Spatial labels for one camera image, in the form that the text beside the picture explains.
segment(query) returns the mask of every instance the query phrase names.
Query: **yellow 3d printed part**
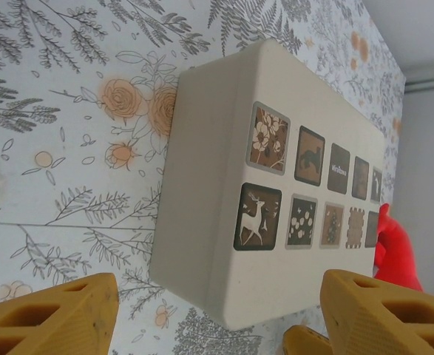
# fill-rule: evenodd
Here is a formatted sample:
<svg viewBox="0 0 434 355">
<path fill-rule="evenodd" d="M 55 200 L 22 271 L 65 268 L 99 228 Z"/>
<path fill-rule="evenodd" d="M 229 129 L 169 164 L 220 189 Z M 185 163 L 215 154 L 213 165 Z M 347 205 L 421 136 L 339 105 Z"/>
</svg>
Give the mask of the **yellow 3d printed part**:
<svg viewBox="0 0 434 355">
<path fill-rule="evenodd" d="M 0 355 L 106 355 L 118 312 L 113 274 L 0 303 Z"/>
<path fill-rule="evenodd" d="M 320 302 L 333 355 L 434 355 L 434 296 L 329 270 Z M 326 342 L 296 326 L 285 333 L 283 346 L 286 355 L 325 355 Z"/>
</svg>

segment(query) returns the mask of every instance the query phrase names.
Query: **red object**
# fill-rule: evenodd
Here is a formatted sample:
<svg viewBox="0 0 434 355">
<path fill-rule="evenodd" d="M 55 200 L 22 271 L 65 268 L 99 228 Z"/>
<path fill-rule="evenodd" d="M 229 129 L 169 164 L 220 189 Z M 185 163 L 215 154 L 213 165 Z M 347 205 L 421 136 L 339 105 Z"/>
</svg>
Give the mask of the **red object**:
<svg viewBox="0 0 434 355">
<path fill-rule="evenodd" d="M 389 205 L 385 203 L 379 210 L 378 243 L 374 256 L 374 265 L 379 270 L 374 278 L 423 291 L 417 278 L 416 260 L 409 235 L 388 212 Z"/>
</svg>

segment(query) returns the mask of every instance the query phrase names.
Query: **white box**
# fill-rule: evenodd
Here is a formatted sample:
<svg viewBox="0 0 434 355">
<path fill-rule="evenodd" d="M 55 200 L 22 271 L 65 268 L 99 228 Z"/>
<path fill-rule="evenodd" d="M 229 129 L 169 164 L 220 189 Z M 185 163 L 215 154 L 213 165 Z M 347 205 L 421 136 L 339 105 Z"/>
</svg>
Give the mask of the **white box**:
<svg viewBox="0 0 434 355">
<path fill-rule="evenodd" d="M 184 72 L 151 278 L 236 330 L 318 304 L 330 268 L 371 276 L 383 154 L 275 41 Z"/>
</svg>

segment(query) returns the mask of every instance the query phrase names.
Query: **floral wallpaper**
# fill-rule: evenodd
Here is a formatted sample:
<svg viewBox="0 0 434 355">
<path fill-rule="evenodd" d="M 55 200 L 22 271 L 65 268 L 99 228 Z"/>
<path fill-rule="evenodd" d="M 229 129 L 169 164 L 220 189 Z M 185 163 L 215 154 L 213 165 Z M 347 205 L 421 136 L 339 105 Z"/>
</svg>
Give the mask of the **floral wallpaper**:
<svg viewBox="0 0 434 355">
<path fill-rule="evenodd" d="M 272 354 L 293 324 L 325 332 L 319 307 L 230 332 L 149 279 L 179 74 L 263 38 L 384 133 L 391 201 L 404 76 L 361 0 L 0 0 L 0 302 L 113 272 L 113 355 Z"/>
</svg>

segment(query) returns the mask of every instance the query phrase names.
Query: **red glove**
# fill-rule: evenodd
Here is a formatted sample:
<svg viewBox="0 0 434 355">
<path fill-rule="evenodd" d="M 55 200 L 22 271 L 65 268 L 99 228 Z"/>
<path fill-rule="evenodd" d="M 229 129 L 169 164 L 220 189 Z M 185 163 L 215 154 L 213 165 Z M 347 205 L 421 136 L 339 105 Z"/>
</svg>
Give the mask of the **red glove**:
<svg viewBox="0 0 434 355">
<path fill-rule="evenodd" d="M 389 205 L 379 209 L 378 243 L 374 264 L 379 267 L 375 279 L 387 281 L 417 291 L 423 291 L 417 278 L 414 251 L 409 235 L 389 217 Z"/>
</svg>

